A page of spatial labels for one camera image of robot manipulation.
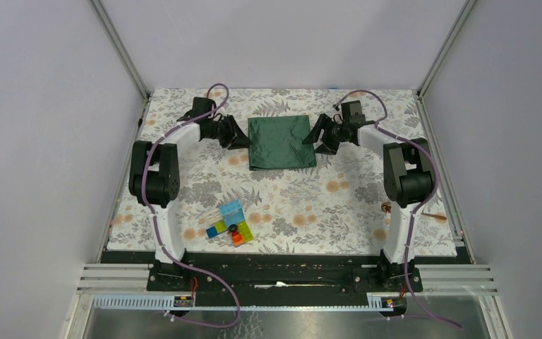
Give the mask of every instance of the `leaf pattern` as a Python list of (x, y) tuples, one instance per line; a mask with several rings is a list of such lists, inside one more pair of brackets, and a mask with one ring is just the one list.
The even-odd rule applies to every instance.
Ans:
[[(332, 105), (348, 90), (231, 90), (225, 114), (232, 114), (248, 135), (248, 118), (307, 114), (311, 126), (321, 113), (333, 115)], [(388, 118), (383, 127), (415, 138), (423, 135), (421, 120), (410, 90), (379, 90)], [(158, 89), (152, 95), (140, 139), (156, 140), (191, 108), (195, 96), (206, 90)], [(225, 94), (212, 91), (220, 102)], [(354, 95), (367, 119), (383, 110), (376, 100)], [(317, 167), (293, 170), (250, 171), (246, 150), (224, 150), (218, 141), (202, 140), (179, 159), (178, 222), (190, 251), (379, 254), (389, 230), (389, 215), (380, 205), (383, 189), (382, 159), (369, 150), (343, 143), (336, 155), (316, 155)], [(234, 248), (228, 237), (208, 239), (203, 215), (222, 203), (240, 200), (255, 239)], [(426, 213), (445, 214), (440, 192), (425, 207)], [(429, 256), (454, 256), (447, 222), (421, 216), (414, 246)], [(155, 249), (150, 214), (129, 194), (127, 186), (111, 222), (107, 248)]]

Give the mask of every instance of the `cloth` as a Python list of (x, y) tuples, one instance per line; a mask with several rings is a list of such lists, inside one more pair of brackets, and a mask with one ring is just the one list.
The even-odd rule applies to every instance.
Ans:
[(248, 119), (251, 171), (315, 167), (313, 145), (302, 144), (310, 132), (308, 115)]

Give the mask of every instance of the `toy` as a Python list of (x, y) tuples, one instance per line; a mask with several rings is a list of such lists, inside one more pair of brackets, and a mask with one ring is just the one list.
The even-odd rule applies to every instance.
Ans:
[(246, 224), (242, 204), (237, 200), (221, 205), (218, 209), (205, 214), (205, 217), (212, 225), (207, 228), (209, 239), (228, 230), (235, 247), (254, 239), (251, 229)]

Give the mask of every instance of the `green cloth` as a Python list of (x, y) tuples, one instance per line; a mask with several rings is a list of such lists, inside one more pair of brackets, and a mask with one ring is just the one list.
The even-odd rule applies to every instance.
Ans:
[(248, 119), (251, 171), (315, 167), (313, 145), (302, 144), (310, 132), (308, 115)]

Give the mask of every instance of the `floor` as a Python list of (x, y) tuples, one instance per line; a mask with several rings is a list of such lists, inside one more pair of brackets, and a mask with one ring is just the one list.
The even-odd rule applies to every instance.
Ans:
[[(460, 322), (456, 331), (433, 320), (386, 321), (376, 312), (353, 311), (243, 311), (233, 328), (216, 329), (170, 322), (163, 311), (93, 309), (85, 338), (489, 338), (481, 307), (473, 297), (431, 297), (431, 309)], [(420, 314), (409, 303), (406, 314)], [(229, 322), (234, 315), (220, 311), (192, 311), (190, 319), (214, 323)]]
[[(232, 114), (248, 134), (249, 117), (306, 114), (311, 126), (321, 113), (333, 115), (332, 105), (348, 90), (230, 90), (225, 114)], [(408, 138), (423, 136), (410, 90), (378, 90), (389, 116), (382, 126)], [(206, 90), (156, 90), (146, 116), (141, 140), (153, 141), (191, 108)], [(218, 103), (222, 89), (212, 92)], [(367, 119), (383, 115), (376, 100), (360, 100)], [(390, 226), (381, 203), (383, 162), (369, 150), (342, 144), (337, 155), (317, 155), (317, 167), (300, 170), (252, 172), (246, 150), (224, 150), (217, 141), (203, 140), (180, 159), (179, 213), (181, 233), (189, 251), (296, 254), (379, 254)], [(228, 237), (208, 239), (203, 214), (232, 200), (240, 200), (255, 236), (235, 248)], [(414, 240), (421, 256), (455, 256), (449, 218), (441, 193), (418, 219)], [(111, 223), (108, 250), (154, 251), (148, 214), (127, 186)]]

